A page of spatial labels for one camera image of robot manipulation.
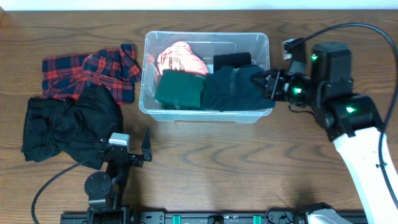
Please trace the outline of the dark navy garment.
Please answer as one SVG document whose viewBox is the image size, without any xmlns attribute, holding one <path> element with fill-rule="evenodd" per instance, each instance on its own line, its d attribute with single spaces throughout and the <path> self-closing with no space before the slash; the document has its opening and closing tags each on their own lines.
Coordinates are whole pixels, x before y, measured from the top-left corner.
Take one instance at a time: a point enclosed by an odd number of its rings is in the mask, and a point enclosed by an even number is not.
<svg viewBox="0 0 398 224">
<path fill-rule="evenodd" d="M 273 108 L 275 102 L 265 99 L 251 81 L 253 75 L 263 71 L 257 65 L 225 66 L 207 75 L 201 94 L 201 109 L 224 112 Z"/>
</svg>

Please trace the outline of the black garment with strap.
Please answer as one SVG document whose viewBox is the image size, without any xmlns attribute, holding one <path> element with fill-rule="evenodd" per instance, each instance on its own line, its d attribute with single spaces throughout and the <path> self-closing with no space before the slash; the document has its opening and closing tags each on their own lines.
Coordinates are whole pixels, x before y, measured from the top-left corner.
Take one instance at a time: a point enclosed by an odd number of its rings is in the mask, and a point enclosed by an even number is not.
<svg viewBox="0 0 398 224">
<path fill-rule="evenodd" d="M 251 54 L 249 52 L 215 55 L 213 57 L 213 71 L 220 70 L 225 66 L 239 68 L 251 64 Z"/>
</svg>

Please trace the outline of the dark green garment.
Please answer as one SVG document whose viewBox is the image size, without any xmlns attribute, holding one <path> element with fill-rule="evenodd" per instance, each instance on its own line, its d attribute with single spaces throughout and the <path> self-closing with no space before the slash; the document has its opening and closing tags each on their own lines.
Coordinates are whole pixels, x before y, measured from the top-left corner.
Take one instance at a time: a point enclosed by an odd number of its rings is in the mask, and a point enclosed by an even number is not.
<svg viewBox="0 0 398 224">
<path fill-rule="evenodd" d="M 199 110 L 204 87 L 203 75 L 164 70 L 154 99 L 176 110 Z"/>
</svg>

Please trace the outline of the red navy plaid shirt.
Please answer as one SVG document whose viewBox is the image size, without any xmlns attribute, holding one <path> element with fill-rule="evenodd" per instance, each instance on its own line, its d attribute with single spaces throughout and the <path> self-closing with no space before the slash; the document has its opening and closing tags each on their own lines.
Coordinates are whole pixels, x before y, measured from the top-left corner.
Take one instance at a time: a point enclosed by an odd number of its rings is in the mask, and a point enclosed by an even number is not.
<svg viewBox="0 0 398 224">
<path fill-rule="evenodd" d="M 119 105 L 134 102 L 135 83 L 142 78 L 132 44 L 45 58 L 42 73 L 42 98 L 76 100 L 90 86 L 105 86 Z"/>
</svg>

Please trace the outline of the pink shirt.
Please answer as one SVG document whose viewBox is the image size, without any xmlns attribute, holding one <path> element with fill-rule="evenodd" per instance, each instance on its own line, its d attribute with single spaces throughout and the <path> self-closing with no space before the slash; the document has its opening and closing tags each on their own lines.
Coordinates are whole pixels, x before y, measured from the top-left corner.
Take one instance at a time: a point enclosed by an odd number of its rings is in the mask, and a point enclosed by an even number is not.
<svg viewBox="0 0 398 224">
<path fill-rule="evenodd" d="M 188 43 L 179 41 L 167 47 L 157 58 L 158 70 L 177 70 L 206 75 L 209 73 L 204 61 L 197 57 Z"/>
</svg>

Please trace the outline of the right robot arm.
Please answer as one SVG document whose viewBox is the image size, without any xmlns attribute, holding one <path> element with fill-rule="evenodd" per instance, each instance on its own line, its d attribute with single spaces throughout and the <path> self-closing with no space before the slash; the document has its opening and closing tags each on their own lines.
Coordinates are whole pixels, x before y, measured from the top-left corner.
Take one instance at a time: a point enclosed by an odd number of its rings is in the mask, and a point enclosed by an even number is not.
<svg viewBox="0 0 398 224">
<path fill-rule="evenodd" d="M 283 48 L 290 67 L 264 72 L 263 96 L 310 107 L 344 160 L 368 223 L 397 223 L 397 171 L 382 131 L 386 123 L 369 96 L 353 91 L 350 49 L 324 42 L 307 57 L 295 39 Z"/>
</svg>

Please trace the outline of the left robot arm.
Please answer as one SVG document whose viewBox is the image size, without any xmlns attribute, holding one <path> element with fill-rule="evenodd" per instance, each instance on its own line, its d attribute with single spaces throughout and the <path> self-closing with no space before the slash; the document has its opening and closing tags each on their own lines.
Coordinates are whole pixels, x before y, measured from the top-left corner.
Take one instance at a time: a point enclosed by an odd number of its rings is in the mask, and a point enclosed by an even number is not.
<svg viewBox="0 0 398 224">
<path fill-rule="evenodd" d="M 142 167 L 152 160 L 150 132 L 147 129 L 141 144 L 141 153 L 129 152 L 130 135 L 113 133 L 99 144 L 97 158 L 107 163 L 106 170 L 91 174 L 85 182 L 88 196 L 88 224 L 139 223 L 136 213 L 127 205 L 121 205 L 132 167 Z"/>
</svg>

